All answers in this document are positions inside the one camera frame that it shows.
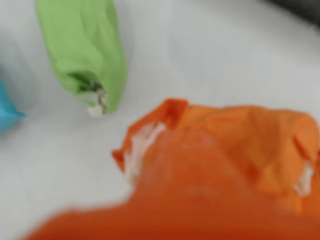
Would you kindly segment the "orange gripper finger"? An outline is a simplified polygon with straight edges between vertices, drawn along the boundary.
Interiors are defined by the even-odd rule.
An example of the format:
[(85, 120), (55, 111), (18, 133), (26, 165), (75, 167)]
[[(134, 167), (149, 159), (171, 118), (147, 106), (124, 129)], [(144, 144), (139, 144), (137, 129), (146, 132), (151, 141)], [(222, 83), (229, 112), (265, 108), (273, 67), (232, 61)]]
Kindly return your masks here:
[(162, 133), (124, 204), (56, 216), (30, 240), (317, 240), (320, 221), (254, 192), (203, 131)]

